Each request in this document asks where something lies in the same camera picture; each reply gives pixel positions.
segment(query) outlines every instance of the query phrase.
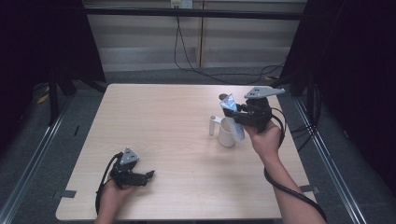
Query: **gray floor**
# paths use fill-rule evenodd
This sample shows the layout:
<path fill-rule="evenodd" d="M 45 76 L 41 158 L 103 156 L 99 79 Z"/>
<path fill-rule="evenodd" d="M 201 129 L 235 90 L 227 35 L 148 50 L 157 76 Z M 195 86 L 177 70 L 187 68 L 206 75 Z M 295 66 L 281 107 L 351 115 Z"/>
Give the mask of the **gray floor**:
<path fill-rule="evenodd" d="M 243 73 L 258 74 L 261 68 L 211 68 L 206 69 L 211 74 Z M 218 76 L 228 82 L 247 83 L 257 76 Z M 178 83 L 178 84 L 221 84 L 208 76 L 180 70 L 157 70 L 137 72 L 107 73 L 109 83 Z M 267 85 L 271 81 L 262 78 L 252 85 Z M 78 92 L 73 98 L 62 97 L 61 105 L 71 101 L 66 108 L 62 124 L 53 138 L 49 150 L 44 155 L 37 172 L 34 175 L 21 204 L 13 217 L 12 223 L 62 223 L 55 217 L 59 200 L 53 199 L 55 191 L 65 189 L 68 178 L 77 161 L 85 138 L 103 94 L 89 88 L 83 83 L 76 83 Z M 43 90 L 35 92 L 37 99 Z M 3 207 L 9 194 L 17 185 L 26 164 L 32 158 L 41 137 L 48 129 L 50 117 L 49 102 L 37 105 L 33 100 L 20 124 L 20 132 L 9 146 L 8 154 L 0 163 L 0 205 Z M 294 98 L 287 91 L 278 96 L 279 102 L 287 118 L 291 130 L 302 126 L 303 120 L 294 103 Z M 390 194 L 386 185 L 361 157 L 359 149 L 353 142 L 347 140 L 340 127 L 326 106 L 323 106 L 318 129 L 332 153 L 352 194 L 356 198 L 367 223 L 396 223 L 396 200 Z M 295 139 L 299 147 L 308 135 Z M 310 183 L 318 187 L 316 194 L 318 203 L 328 217 L 328 223 L 353 223 L 346 210 L 334 183 L 323 165 L 317 148 L 312 141 L 300 152 Z M 263 220 L 238 220 L 226 223 L 263 223 Z"/>

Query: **metal rail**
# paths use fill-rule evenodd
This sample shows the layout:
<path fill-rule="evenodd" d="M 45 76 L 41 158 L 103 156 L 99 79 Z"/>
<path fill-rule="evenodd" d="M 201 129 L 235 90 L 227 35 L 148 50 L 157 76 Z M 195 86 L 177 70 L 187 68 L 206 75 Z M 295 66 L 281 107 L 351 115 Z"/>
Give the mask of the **metal rail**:
<path fill-rule="evenodd" d="M 64 104 L 64 109 L 61 111 L 59 117 L 46 130 L 46 133 L 41 139 L 40 144 L 35 150 L 35 154 L 33 155 L 32 159 L 30 159 L 16 187 L 9 194 L 2 210 L 0 211 L 1 224 L 11 223 L 15 214 L 17 213 L 17 210 L 20 207 L 30 184 L 33 181 L 35 173 L 37 172 L 41 162 L 44 159 L 44 156 L 46 155 L 46 152 L 50 147 L 53 137 L 61 126 L 62 120 L 64 118 L 64 112 L 67 110 L 67 107 L 70 105 L 71 101 L 72 97 L 68 97 Z"/>
<path fill-rule="evenodd" d="M 306 108 L 304 103 L 300 100 L 295 98 L 295 104 L 300 112 L 301 117 L 304 120 L 304 124 L 308 129 L 309 133 L 312 136 L 312 139 L 317 147 L 318 153 L 323 160 L 323 164 L 325 165 L 329 175 L 332 179 L 332 182 L 335 185 L 335 188 L 338 191 L 338 194 L 341 197 L 341 200 L 346 207 L 353 223 L 356 224 L 367 224 L 366 219 L 364 218 L 363 212 L 361 211 L 356 199 L 352 195 L 351 191 L 349 190 L 344 178 L 341 176 L 337 166 L 332 159 L 332 154 L 327 149 L 326 145 L 323 142 L 318 131 L 314 131 L 309 122 L 309 118 L 306 115 Z"/>
<path fill-rule="evenodd" d="M 300 21 L 308 16 L 303 13 L 234 11 L 183 8 L 136 8 L 136 7 L 35 7 L 37 13 L 77 13 L 90 15 L 121 16 L 164 16 L 164 17 L 204 17 Z"/>

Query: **wooden table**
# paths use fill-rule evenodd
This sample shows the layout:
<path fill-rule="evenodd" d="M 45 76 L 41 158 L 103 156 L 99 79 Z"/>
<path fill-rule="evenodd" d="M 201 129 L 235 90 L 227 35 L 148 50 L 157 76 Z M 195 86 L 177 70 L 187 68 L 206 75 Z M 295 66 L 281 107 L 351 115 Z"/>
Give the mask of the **wooden table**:
<path fill-rule="evenodd" d="M 95 195 L 110 159 L 126 147 L 140 157 L 134 172 L 155 175 L 122 207 L 122 220 L 280 218 L 272 186 L 250 139 L 227 148 L 209 135 L 211 115 L 223 117 L 221 93 L 238 104 L 250 86 L 112 84 L 107 88 L 67 188 L 60 220 L 96 218 Z M 272 107 L 280 108 L 275 96 Z M 308 185 L 289 131 L 281 160 L 299 186 Z"/>

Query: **black curtain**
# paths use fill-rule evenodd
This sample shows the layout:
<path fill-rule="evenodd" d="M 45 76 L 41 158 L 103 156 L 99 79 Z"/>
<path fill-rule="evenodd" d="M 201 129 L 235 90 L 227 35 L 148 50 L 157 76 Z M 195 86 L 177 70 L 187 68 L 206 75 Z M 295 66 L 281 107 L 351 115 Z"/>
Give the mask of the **black curtain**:
<path fill-rule="evenodd" d="M 300 94 L 308 71 L 326 105 L 396 195 L 396 2 L 308 1 L 281 77 Z"/>
<path fill-rule="evenodd" d="M 83 4 L 81 0 L 1 1 L 1 152 L 18 129 L 33 87 L 48 82 L 50 71 L 60 86 L 78 77 L 106 81 L 87 16 L 38 10 L 43 7 Z"/>

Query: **wall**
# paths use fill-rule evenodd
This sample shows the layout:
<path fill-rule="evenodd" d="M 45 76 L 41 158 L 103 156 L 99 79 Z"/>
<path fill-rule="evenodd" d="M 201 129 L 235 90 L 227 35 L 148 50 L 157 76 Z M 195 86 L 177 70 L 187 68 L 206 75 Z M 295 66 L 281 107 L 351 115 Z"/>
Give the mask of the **wall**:
<path fill-rule="evenodd" d="M 85 0 L 85 6 L 162 7 L 170 0 Z M 303 12 L 304 0 L 193 1 L 194 9 Z M 106 72 L 176 68 L 177 19 L 89 15 Z M 298 21 L 180 18 L 186 54 L 194 67 L 265 66 L 282 63 Z M 177 63 L 188 66 L 180 36 Z"/>

